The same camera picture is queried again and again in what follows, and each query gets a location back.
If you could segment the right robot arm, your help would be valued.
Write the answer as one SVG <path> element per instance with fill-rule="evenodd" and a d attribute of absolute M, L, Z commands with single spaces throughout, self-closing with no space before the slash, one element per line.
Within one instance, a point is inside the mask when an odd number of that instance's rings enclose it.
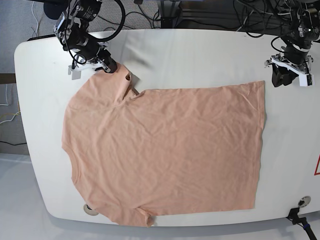
<path fill-rule="evenodd" d="M 84 69 L 103 70 L 112 74 L 118 65 L 108 51 L 108 42 L 114 39 L 122 30 L 126 11 L 123 3 L 117 0 L 121 10 L 121 20 L 118 28 L 108 37 L 97 38 L 88 33 L 88 27 L 99 14 L 101 0 L 69 0 L 66 9 L 62 11 L 53 30 L 65 52 L 72 58 L 68 66 L 70 73 L 81 72 Z"/>

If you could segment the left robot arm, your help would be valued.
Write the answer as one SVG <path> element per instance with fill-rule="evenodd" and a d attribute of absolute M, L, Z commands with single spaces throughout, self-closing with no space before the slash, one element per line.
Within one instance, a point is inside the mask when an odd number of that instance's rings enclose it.
<path fill-rule="evenodd" d="M 285 0 L 290 19 L 288 32 L 275 37 L 271 47 L 278 52 L 265 62 L 272 66 L 272 84 L 275 88 L 290 85 L 296 78 L 301 87 L 314 85 L 311 73 L 314 59 L 309 55 L 312 43 L 320 41 L 320 2 L 318 0 Z"/>

